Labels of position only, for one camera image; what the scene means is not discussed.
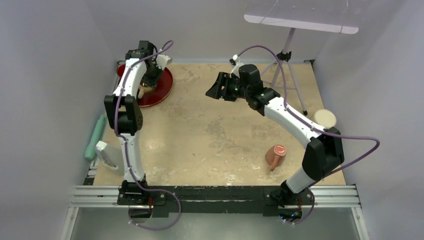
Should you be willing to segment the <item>pink salmon mug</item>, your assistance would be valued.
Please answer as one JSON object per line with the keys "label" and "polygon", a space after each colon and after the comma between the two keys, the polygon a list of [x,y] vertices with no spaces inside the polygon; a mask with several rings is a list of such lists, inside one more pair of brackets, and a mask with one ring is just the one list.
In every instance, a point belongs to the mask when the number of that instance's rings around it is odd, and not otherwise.
{"label": "pink salmon mug", "polygon": [[285,146],[276,144],[272,146],[265,154],[265,161],[273,172],[285,160],[287,149]]}

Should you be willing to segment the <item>cream mug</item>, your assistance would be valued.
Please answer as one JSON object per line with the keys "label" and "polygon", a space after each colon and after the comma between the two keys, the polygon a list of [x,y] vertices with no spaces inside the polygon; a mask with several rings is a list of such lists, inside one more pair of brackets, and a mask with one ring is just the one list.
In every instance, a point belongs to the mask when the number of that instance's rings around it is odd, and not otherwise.
{"label": "cream mug", "polygon": [[326,129],[335,127],[337,124],[336,116],[328,109],[319,109],[311,117],[311,120]]}

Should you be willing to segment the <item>beige mug sideways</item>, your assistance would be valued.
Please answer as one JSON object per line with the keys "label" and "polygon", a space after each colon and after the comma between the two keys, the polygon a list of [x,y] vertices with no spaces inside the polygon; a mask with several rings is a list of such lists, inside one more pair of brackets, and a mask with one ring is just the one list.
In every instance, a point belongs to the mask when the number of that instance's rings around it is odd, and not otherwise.
{"label": "beige mug sideways", "polygon": [[155,87],[151,87],[147,85],[145,82],[141,82],[140,85],[138,86],[137,98],[141,99],[144,96],[144,94],[152,92],[154,90],[155,90]]}

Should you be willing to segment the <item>glossy red mug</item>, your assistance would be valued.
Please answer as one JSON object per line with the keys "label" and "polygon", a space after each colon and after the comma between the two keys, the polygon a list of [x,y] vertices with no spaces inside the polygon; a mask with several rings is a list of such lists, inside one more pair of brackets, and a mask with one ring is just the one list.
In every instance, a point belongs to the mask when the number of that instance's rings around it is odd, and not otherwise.
{"label": "glossy red mug", "polygon": [[116,69],[116,74],[119,76],[119,78],[121,78],[125,72],[126,69],[126,65],[125,64],[121,64],[118,66],[118,68]]}

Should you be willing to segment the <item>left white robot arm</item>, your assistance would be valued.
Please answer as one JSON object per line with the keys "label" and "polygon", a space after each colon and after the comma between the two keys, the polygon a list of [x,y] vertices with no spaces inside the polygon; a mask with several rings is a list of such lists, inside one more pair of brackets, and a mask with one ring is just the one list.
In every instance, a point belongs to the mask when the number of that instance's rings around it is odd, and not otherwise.
{"label": "left white robot arm", "polygon": [[169,40],[158,49],[148,40],[139,41],[136,49],[125,54],[125,69],[116,89],[104,97],[107,119],[119,139],[123,157],[124,180],[119,188],[119,204],[129,202],[142,205],[152,197],[141,163],[139,140],[143,114],[137,97],[143,93],[139,87],[144,80],[148,87],[156,87],[171,61],[164,52],[173,43],[173,40]]}

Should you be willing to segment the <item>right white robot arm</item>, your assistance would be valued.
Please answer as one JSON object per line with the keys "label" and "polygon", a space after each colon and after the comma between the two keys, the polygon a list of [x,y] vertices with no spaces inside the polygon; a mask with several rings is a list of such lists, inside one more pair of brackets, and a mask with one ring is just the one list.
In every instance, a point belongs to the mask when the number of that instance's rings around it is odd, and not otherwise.
{"label": "right white robot arm", "polygon": [[264,87],[254,64],[240,66],[238,73],[219,72],[205,95],[231,102],[239,98],[246,100],[251,109],[282,126],[303,146],[301,167],[280,185],[277,199],[281,204],[294,203],[302,191],[325,178],[345,160],[340,131],[309,120],[291,108],[277,91]]}

